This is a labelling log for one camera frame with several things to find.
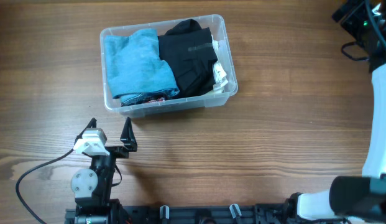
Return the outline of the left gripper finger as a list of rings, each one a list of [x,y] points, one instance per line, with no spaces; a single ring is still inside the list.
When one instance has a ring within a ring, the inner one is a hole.
[[[96,119],[96,118],[92,118],[92,119],[89,121],[89,123],[86,125],[86,127],[82,130],[82,132],[81,132],[79,135],[76,136],[75,139],[76,139],[76,140],[81,139],[83,133],[84,133],[87,129],[89,129],[89,128],[96,128],[96,126],[97,126],[97,119]]]
[[[130,117],[126,118],[124,127],[122,129],[120,141],[123,143],[123,146],[127,149],[127,151],[129,152],[137,151],[137,141],[134,136]]]

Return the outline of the plaid shirt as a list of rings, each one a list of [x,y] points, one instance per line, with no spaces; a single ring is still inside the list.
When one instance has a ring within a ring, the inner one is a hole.
[[[145,103],[163,102],[163,101],[165,101],[165,100],[166,100],[165,97],[161,97],[161,98],[155,98],[155,99],[148,100],[148,101],[146,101]]]

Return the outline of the blue jeans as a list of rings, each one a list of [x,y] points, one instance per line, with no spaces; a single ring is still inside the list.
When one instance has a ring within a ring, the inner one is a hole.
[[[155,29],[141,29],[130,36],[106,36],[104,56],[110,92],[122,106],[180,93],[172,69],[160,58]]]

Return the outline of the clear plastic storage container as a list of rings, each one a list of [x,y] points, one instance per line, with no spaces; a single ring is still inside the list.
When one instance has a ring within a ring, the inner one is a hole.
[[[228,83],[224,86],[222,93],[213,95],[201,95],[190,98],[180,98],[176,100],[166,100],[162,102],[143,103],[132,106],[122,106],[120,100],[114,99],[108,85],[108,74],[106,71],[106,57],[104,40],[108,35],[130,36],[138,30],[153,28],[159,35],[175,27],[184,19],[175,19],[169,21],[152,22],[145,24],[135,24],[128,26],[108,27],[100,33],[100,51],[101,51],[101,70],[103,77],[103,95],[106,109],[113,113],[118,113],[123,117],[141,118],[152,114],[166,113],[179,110],[188,110],[193,108],[210,108],[224,105],[229,97],[235,95],[238,91],[238,84],[234,64],[232,61],[229,39],[226,31],[226,24],[219,14],[210,14],[197,16],[193,18],[202,28],[210,28],[214,40],[218,42],[219,61],[226,72]]]

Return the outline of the black garment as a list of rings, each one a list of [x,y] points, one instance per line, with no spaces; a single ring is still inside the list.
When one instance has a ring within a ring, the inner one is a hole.
[[[210,28],[202,28],[193,19],[181,21],[159,36],[159,54],[172,69],[180,90],[177,98],[200,96],[213,90],[213,65],[218,57]]]

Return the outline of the white printed t-shirt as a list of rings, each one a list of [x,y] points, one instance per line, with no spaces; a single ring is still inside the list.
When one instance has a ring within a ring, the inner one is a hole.
[[[223,89],[228,84],[227,79],[227,73],[223,69],[223,66],[220,62],[220,55],[219,55],[219,43],[217,40],[212,39],[212,46],[214,49],[214,52],[218,58],[217,62],[213,64],[213,76],[215,80],[215,84],[213,85],[214,90]]]

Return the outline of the cream cloth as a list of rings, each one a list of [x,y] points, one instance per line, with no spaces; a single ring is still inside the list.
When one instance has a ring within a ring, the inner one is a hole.
[[[211,91],[205,93],[204,96],[206,96],[206,95],[217,95],[217,94],[220,94],[220,93],[223,93],[223,92],[224,92],[223,89],[211,90]]]

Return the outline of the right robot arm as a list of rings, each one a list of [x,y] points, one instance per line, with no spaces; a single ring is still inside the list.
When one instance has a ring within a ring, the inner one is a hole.
[[[386,1],[346,1],[333,15],[365,57],[345,56],[369,64],[374,112],[369,151],[361,176],[338,176],[328,190],[286,199],[280,223],[386,223]]]

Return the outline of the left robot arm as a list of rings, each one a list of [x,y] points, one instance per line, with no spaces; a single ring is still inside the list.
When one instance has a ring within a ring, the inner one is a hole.
[[[118,199],[111,198],[114,173],[119,171],[117,159],[127,159],[137,151],[137,141],[130,118],[122,129],[121,146],[107,146],[107,137],[97,120],[91,119],[87,127],[76,137],[73,150],[91,158],[90,167],[80,169],[71,178],[76,208],[67,210],[65,223],[110,224],[132,223],[132,218]]]

